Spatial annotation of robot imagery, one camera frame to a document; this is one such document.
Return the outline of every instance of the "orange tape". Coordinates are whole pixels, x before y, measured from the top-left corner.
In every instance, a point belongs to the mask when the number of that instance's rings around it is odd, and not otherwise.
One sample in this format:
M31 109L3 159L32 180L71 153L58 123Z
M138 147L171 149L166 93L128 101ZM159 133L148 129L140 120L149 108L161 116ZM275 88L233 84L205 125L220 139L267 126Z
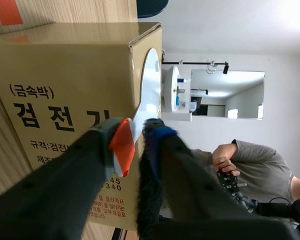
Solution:
M2 26L23 24L15 0L0 0L0 22Z
M123 176L127 176L135 154L135 143L128 118L124 118L116 129L109 150L115 153Z

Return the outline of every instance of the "man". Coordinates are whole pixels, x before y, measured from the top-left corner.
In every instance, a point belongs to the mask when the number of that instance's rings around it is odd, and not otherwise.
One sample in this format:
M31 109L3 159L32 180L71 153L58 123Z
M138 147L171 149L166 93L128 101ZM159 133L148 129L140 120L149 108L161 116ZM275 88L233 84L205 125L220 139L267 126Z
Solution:
M288 168L283 157L274 149L233 140L220 145L212 154L199 149L192 153L205 169L216 178L222 171L237 176L238 184L246 183L240 191L259 202L293 202L300 199L300 179Z

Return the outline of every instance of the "black cable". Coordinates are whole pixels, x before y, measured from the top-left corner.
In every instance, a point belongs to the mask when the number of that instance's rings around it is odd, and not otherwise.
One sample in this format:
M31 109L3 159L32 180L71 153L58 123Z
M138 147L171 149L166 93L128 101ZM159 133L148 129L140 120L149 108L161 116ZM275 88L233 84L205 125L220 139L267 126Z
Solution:
M286 199L286 198L284 198L284 197L280 197L280 196L272 198L272 199L269 201L269 203L271 203L271 202L272 202L273 200L275 200L275 199L283 199L283 200L286 200L288 203L291 204L291 202L290 202L288 199Z

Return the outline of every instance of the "mirror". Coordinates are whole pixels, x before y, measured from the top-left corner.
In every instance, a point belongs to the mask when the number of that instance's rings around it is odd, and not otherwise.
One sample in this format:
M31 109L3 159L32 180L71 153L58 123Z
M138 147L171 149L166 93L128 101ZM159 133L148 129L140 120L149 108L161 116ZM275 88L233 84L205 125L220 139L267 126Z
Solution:
M265 73L258 71L192 70L192 115L231 119L263 118Z

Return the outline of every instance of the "white wall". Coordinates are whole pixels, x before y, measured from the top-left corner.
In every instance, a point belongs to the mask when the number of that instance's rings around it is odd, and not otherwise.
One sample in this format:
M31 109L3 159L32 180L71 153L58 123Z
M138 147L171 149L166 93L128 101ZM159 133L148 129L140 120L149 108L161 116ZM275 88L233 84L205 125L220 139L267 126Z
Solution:
M166 121L191 147L213 151L238 138L277 149L300 178L300 55L173 54L166 61L229 62L230 71L265 72L264 118L229 119L193 116L192 122ZM185 75L198 65L182 65Z
M225 116L228 111L238 109L238 118L257 119L258 106L264 100L264 84L240 92L225 101Z
M205 105L226 105L226 100L220 97L202 97L201 103Z
M213 106L208 105L208 117L224 117L225 116L226 106Z

